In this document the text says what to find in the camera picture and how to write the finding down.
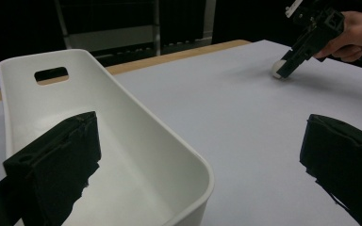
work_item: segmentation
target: bin handle hole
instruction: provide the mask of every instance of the bin handle hole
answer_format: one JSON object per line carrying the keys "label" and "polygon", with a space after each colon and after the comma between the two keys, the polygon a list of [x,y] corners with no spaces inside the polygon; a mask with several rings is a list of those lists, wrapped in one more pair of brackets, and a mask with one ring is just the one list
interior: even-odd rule
{"label": "bin handle hole", "polygon": [[58,67],[36,72],[34,74],[35,80],[41,86],[63,82],[69,79],[69,73],[66,68]]}

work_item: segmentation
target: finger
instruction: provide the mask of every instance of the finger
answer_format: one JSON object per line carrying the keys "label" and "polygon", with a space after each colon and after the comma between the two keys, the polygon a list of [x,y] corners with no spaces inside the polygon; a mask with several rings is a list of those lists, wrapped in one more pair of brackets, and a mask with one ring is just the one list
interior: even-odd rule
{"label": "finger", "polygon": [[342,48],[345,45],[350,44],[350,38],[346,33],[340,34],[338,37],[333,40],[328,41],[324,48],[322,48],[317,54],[314,55],[315,58],[328,57],[338,49]]}
{"label": "finger", "polygon": [[348,63],[350,63],[350,62],[357,61],[357,60],[358,60],[359,58],[361,58],[361,57],[362,57],[362,50],[359,51],[359,52],[357,52],[357,53],[354,53],[354,54],[352,54],[352,55],[350,55],[350,56],[342,57],[341,60],[342,60],[343,62],[348,62]]}
{"label": "finger", "polygon": [[348,45],[348,46],[344,46],[338,50],[336,50],[332,56],[333,57],[337,57],[337,58],[344,58],[344,57],[349,57],[354,55],[357,52],[362,51],[362,47],[361,46],[357,46],[357,45]]}

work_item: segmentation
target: white table surface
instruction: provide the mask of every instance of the white table surface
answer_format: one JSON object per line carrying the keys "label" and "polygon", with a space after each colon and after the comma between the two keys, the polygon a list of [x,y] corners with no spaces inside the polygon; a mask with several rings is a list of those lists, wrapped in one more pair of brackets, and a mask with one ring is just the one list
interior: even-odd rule
{"label": "white table surface", "polygon": [[305,173],[299,153],[310,114],[362,130],[362,69],[311,59],[274,79],[272,64],[287,50],[263,40],[115,76],[214,169],[202,226],[358,225]]}

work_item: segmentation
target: white plastic bin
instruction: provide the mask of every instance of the white plastic bin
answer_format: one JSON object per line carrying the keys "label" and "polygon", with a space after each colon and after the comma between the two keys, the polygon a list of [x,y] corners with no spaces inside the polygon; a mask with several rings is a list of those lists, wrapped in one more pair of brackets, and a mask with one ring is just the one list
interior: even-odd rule
{"label": "white plastic bin", "polygon": [[[36,72],[60,67],[68,80],[37,83]],[[200,225],[214,186],[210,166],[87,51],[4,60],[0,87],[8,156],[60,121],[96,111],[100,168],[64,225]]]}

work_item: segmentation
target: human hand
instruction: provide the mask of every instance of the human hand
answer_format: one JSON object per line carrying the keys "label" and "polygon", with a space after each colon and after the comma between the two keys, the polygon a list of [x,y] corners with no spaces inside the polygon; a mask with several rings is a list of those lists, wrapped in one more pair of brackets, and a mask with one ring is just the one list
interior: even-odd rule
{"label": "human hand", "polygon": [[342,61],[353,62],[362,57],[362,12],[346,11],[344,31],[314,55],[323,58],[332,55]]}

